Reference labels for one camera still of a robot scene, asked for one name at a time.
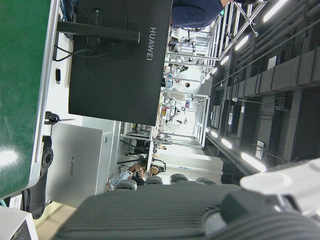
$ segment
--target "blue shirt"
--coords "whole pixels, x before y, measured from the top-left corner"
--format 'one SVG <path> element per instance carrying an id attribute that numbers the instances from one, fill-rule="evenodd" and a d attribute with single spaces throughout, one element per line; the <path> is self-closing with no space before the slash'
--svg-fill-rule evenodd
<path id="1" fill-rule="evenodd" d="M 210 25 L 223 9 L 220 0 L 173 0 L 172 26 L 204 28 Z"/>

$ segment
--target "ceiling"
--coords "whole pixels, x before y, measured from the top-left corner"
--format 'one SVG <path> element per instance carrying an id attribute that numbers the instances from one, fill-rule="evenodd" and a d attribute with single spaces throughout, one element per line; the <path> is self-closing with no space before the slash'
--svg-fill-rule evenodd
<path id="1" fill-rule="evenodd" d="M 229 60 L 224 65 L 215 62 L 217 71 L 210 75 L 208 127 L 218 137 L 209 132 L 207 142 L 233 165 L 226 174 L 235 169 L 242 175 L 258 172 L 241 157 L 242 153 L 255 157 L 258 141 L 263 143 L 259 161 L 267 168 L 320 157 L 320 4 L 289 0 L 263 22 L 276 3 L 265 3 L 254 18 L 252 27 L 258 37 L 247 27 L 234 41 L 236 45 L 249 36 L 239 50 L 225 51 L 221 45 Z M 226 23 L 236 21 L 237 9 L 233 11 Z M 245 22 L 239 18 L 240 26 Z M 230 36 L 227 27 L 220 31 L 220 40 Z"/>

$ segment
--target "black monitor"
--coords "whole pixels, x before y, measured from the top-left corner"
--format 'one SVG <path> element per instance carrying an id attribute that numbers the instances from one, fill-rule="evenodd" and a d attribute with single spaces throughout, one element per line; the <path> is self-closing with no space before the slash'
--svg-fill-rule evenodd
<path id="1" fill-rule="evenodd" d="M 171 7 L 172 0 L 79 1 L 76 22 L 111 28 L 114 38 L 74 36 L 73 52 L 85 57 L 72 57 L 70 114 L 156 125 Z"/>

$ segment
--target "monitor stand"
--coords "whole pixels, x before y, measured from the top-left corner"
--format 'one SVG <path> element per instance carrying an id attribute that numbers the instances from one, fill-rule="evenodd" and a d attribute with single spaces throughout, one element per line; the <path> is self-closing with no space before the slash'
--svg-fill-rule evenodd
<path id="1" fill-rule="evenodd" d="M 58 33 L 80 35 L 86 37 L 104 38 L 114 41 L 131 43 L 140 42 L 140 32 L 91 24 L 75 23 L 58 20 L 56 31 Z"/>

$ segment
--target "silver laptop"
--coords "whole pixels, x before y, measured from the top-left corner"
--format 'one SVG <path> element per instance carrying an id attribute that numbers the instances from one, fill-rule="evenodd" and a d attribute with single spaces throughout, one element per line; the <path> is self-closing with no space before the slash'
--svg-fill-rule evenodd
<path id="1" fill-rule="evenodd" d="M 46 199 L 77 208 L 87 197 L 101 193 L 99 181 L 107 182 L 108 176 L 98 174 L 103 131 L 57 123 L 52 126 L 51 138 L 53 161 L 47 174 Z"/>

